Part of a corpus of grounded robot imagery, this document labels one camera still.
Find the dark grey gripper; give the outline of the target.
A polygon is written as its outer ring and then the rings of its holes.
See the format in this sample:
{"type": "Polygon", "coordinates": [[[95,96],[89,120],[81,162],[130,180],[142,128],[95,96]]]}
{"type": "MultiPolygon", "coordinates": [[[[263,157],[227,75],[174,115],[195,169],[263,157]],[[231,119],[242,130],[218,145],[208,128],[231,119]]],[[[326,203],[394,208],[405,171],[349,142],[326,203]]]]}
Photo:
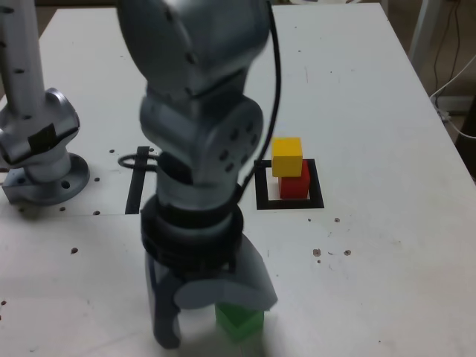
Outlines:
{"type": "Polygon", "coordinates": [[[145,272],[153,335],[166,350],[180,346],[180,308],[229,303],[268,311],[277,302],[265,263],[246,236],[235,257],[153,257],[145,253],[145,272]]]}

